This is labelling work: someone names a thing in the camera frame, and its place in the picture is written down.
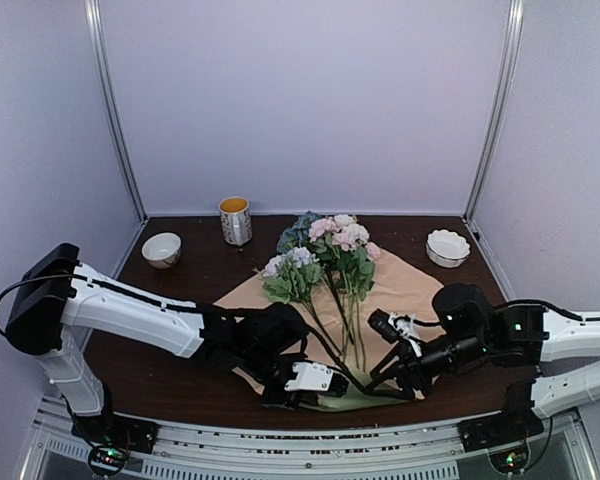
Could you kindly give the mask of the green and peach wrapping paper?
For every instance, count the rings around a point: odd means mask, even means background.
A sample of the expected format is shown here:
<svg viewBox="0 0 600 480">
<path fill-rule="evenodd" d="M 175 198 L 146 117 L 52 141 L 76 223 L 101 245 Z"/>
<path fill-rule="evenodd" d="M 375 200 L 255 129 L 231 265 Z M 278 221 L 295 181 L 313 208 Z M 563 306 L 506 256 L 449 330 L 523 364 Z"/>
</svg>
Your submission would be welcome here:
<svg viewBox="0 0 600 480">
<path fill-rule="evenodd" d="M 369 315 L 377 308 L 401 315 L 415 316 L 425 323 L 436 323 L 438 318 L 431 306 L 433 296 L 443 287 L 434 277 L 424 273 L 402 260 L 397 255 L 381 249 L 376 262 L 374 285 L 360 306 L 361 333 L 366 353 L 364 371 L 356 367 L 351 350 L 345 363 L 353 375 L 361 383 L 370 380 L 369 371 L 390 351 L 391 345 L 385 342 L 366 322 Z M 215 302 L 224 308 L 265 308 L 272 302 L 267 298 L 263 288 L 263 277 L 256 273 L 253 277 L 230 291 Z M 335 301 L 325 285 L 312 289 L 312 301 L 325 330 L 340 345 L 341 317 Z M 308 325 L 322 333 L 319 325 L 309 311 L 300 304 L 291 303 Z M 431 341 L 444 334 L 440 326 L 422 327 L 414 325 L 414 329 L 424 341 Z M 308 338 L 306 353 L 310 360 L 325 365 L 333 365 L 319 340 L 314 335 Z M 324 413 L 336 413 L 367 409 L 372 407 L 399 405 L 409 402 L 393 398 L 363 396 L 354 386 L 350 386 L 343 397 L 317 396 L 309 399 L 309 403 L 300 403 L 300 408 Z"/>
</svg>

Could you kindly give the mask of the lavender hydrangea stem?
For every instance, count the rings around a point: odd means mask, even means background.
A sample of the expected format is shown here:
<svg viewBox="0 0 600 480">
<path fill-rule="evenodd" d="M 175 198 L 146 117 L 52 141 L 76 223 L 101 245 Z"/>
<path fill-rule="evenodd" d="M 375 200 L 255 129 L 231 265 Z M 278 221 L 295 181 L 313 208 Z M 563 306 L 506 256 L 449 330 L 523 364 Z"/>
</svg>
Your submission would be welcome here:
<svg viewBox="0 0 600 480">
<path fill-rule="evenodd" d="M 326 354 L 336 365 L 336 373 L 345 378 L 345 385 L 354 386 L 364 393 L 363 384 L 341 361 L 341 350 L 327 332 L 312 299 L 312 290 L 323 279 L 323 268 L 315 253 L 307 247 L 293 247 L 286 253 L 272 257 L 260 271 L 267 298 L 276 303 L 301 305 L 313 319 L 307 328 L 319 341 Z"/>
</svg>

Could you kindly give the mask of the pink rose stem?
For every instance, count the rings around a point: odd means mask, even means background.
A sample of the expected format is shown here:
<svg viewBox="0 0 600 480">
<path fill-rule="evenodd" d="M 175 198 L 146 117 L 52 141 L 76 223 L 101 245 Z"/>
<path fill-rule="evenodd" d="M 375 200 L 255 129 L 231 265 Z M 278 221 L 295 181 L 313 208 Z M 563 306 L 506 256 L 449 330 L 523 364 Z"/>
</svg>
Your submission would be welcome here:
<svg viewBox="0 0 600 480">
<path fill-rule="evenodd" d="M 356 304 L 355 252 L 367 243 L 368 238 L 366 228 L 354 216 L 346 214 L 319 218 L 309 228 L 309 249 L 320 261 L 323 277 L 341 318 L 342 358 L 345 359 L 353 349 L 356 362 L 359 361 L 359 353 L 352 317 Z"/>
</svg>

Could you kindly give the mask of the blue hydrangea stem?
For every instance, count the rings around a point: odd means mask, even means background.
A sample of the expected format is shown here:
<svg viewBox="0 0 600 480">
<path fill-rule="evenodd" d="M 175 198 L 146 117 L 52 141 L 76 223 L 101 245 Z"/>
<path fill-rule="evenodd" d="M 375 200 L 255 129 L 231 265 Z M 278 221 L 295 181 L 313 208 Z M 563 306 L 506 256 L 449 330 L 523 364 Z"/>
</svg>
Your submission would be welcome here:
<svg viewBox="0 0 600 480">
<path fill-rule="evenodd" d="M 281 234 L 277 245 L 278 254 L 286 253 L 293 247 L 307 247 L 309 249 L 309 228 L 314 221 L 322 217 L 325 216 L 318 215 L 317 213 L 311 211 L 308 211 L 305 214 L 299 216 L 296 222 L 291 227 L 285 229 Z M 336 302 L 326 285 L 324 277 L 322 279 L 322 282 L 319 285 L 315 286 L 314 289 L 318 288 L 321 285 L 324 285 L 326 287 L 327 291 L 330 293 L 333 299 L 334 305 L 336 306 Z"/>
</svg>

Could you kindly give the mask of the white rose stem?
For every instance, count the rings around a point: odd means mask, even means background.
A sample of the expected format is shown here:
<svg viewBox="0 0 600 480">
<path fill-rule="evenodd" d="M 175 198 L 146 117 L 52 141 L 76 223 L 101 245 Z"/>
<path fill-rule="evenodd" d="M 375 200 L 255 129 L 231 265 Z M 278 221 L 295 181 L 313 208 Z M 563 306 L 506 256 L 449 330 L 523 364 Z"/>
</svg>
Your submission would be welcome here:
<svg viewBox="0 0 600 480">
<path fill-rule="evenodd" d="M 335 292 L 342 318 L 342 358 L 358 373 L 368 370 L 362 333 L 362 303 L 374 286 L 378 247 L 368 230 L 348 215 L 334 217 Z"/>
</svg>

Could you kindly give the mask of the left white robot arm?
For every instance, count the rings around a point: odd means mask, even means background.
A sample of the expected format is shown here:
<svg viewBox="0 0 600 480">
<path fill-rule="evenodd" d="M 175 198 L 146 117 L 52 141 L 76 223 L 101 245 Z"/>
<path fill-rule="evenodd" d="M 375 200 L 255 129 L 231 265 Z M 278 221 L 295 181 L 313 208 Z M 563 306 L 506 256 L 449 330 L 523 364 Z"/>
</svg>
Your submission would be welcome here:
<svg viewBox="0 0 600 480">
<path fill-rule="evenodd" d="M 78 423 L 103 444 L 117 442 L 124 424 L 111 396 L 71 335 L 87 327 L 161 348 L 180 358 L 200 358 L 238 368 L 263 385 L 269 403 L 293 407 L 300 394 L 328 391 L 334 372 L 307 360 L 309 326 L 292 307 L 227 309 L 155 295 L 113 280 L 78 259 L 62 243 L 13 286 L 16 297 L 3 335 L 37 358 Z"/>
</svg>

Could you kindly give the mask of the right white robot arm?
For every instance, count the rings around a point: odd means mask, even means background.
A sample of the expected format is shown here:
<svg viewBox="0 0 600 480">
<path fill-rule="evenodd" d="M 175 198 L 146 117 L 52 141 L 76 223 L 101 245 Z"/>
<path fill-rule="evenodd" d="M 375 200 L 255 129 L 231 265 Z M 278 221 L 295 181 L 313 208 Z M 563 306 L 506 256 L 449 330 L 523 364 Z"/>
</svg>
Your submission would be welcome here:
<svg viewBox="0 0 600 480">
<path fill-rule="evenodd" d="M 509 385 L 498 413 L 459 423 L 465 451 L 539 435 L 544 420 L 600 400 L 600 312 L 574 313 L 529 299 L 493 306 L 478 286 L 461 283 L 440 289 L 432 307 L 444 333 L 428 342 L 412 335 L 411 319 L 382 310 L 371 314 L 369 325 L 393 347 L 371 370 L 364 394 L 378 396 L 380 385 L 392 380 L 397 388 L 389 397 L 412 400 L 430 394 L 435 377 L 474 361 L 509 368 L 591 359 L 560 375 Z"/>
</svg>

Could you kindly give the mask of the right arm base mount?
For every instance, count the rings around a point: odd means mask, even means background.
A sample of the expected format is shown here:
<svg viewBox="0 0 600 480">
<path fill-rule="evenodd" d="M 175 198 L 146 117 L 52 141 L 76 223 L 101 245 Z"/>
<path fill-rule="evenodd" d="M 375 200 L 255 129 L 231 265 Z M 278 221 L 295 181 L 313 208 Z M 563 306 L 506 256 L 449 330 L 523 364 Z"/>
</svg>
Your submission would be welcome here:
<svg viewBox="0 0 600 480">
<path fill-rule="evenodd" d="M 529 441 L 543 434 L 544 422 L 532 413 L 497 413 L 457 425 L 466 453 L 484 450 L 498 473 L 519 475 L 532 466 Z"/>
</svg>

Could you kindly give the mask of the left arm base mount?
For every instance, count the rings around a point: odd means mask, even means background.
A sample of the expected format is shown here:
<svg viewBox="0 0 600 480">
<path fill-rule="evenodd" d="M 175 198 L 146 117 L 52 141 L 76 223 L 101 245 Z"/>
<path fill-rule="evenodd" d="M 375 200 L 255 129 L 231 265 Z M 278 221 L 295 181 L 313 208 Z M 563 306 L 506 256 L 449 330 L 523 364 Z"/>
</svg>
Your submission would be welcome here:
<svg viewBox="0 0 600 480">
<path fill-rule="evenodd" d="M 106 416 L 72 416 L 71 433 L 89 447 L 87 466 L 97 476 L 110 478 L 121 473 L 132 453 L 151 454 L 159 425 L 113 414 Z"/>
</svg>

